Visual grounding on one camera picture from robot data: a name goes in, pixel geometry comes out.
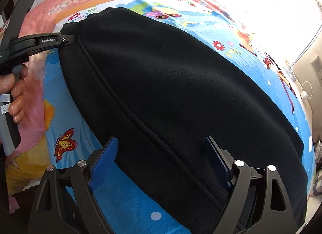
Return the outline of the person left hand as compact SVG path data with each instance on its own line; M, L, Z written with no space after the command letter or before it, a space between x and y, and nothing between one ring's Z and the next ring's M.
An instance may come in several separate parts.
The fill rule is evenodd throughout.
M15 123L20 123L24 119L24 106L25 106L25 80L24 78L28 74L28 68L25 65L22 65L20 72L20 80L15 81L14 74L7 74L1 76L1 95L11 92L13 96L13 102L9 107L9 113L12 116L12 119Z

